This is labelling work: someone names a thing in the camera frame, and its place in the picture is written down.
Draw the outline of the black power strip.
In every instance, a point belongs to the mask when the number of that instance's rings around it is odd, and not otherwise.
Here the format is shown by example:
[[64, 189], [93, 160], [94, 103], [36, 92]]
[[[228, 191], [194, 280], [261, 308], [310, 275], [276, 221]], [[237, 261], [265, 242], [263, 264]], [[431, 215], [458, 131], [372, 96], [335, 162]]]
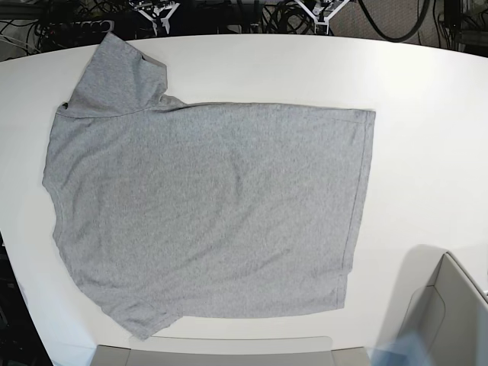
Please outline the black power strip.
[[49, 36], [81, 37], [110, 33], [115, 29], [113, 20], [76, 21], [69, 23], [49, 24]]

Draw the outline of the grey T-shirt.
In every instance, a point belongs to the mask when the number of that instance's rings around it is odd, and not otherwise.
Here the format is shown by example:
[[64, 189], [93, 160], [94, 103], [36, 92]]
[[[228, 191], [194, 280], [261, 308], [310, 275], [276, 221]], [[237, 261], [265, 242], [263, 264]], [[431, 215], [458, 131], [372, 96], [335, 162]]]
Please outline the grey T-shirt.
[[165, 65], [108, 34], [56, 111], [42, 183], [79, 290], [142, 340], [343, 308], [375, 113], [166, 90]]

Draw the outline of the grey tray at bottom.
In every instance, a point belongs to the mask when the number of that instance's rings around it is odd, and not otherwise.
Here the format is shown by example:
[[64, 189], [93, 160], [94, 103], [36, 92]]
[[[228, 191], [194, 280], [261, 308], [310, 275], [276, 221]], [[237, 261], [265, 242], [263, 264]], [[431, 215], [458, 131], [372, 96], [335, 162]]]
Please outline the grey tray at bottom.
[[98, 345], [92, 365], [369, 365], [363, 347], [334, 350], [326, 336], [285, 339], [131, 339]]

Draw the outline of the grey bin at right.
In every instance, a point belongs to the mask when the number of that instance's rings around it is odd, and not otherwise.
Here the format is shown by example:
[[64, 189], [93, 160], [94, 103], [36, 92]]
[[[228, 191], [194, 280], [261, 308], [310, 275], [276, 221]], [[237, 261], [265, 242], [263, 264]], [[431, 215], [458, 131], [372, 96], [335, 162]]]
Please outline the grey bin at right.
[[398, 331], [377, 342], [371, 364], [487, 364], [487, 295], [453, 253], [411, 292]]

